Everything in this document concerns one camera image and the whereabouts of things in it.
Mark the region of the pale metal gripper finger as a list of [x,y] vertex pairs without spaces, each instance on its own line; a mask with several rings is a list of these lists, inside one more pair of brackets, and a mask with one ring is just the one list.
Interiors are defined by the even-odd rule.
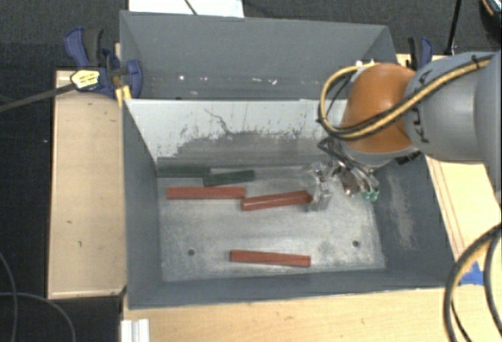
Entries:
[[331,162],[314,162],[311,164],[310,174],[317,185],[327,185],[330,180]]
[[318,212],[326,210],[330,200],[333,197],[331,187],[327,183],[319,183],[308,189],[311,196],[310,202],[307,204],[307,211]]

